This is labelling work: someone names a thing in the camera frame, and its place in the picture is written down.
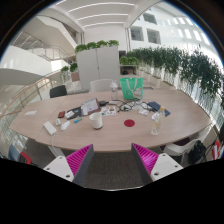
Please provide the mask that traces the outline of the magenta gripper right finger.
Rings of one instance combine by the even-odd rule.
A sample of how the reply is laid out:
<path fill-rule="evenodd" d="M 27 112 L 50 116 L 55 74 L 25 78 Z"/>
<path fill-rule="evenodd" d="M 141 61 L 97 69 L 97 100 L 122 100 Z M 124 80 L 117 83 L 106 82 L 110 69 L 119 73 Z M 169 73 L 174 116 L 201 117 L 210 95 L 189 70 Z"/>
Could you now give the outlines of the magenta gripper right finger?
<path fill-rule="evenodd" d="M 168 154 L 157 154 L 135 143 L 131 144 L 131 153 L 144 185 L 182 169 Z"/>

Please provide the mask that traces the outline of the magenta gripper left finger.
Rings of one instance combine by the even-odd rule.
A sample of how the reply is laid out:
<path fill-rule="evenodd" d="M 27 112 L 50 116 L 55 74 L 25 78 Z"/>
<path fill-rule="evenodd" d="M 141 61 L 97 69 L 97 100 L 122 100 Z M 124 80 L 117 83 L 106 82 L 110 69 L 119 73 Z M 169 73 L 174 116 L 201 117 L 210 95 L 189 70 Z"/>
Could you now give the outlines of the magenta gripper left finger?
<path fill-rule="evenodd" d="M 58 156 L 44 170 L 82 186 L 94 155 L 93 145 L 87 145 L 68 156 Z"/>

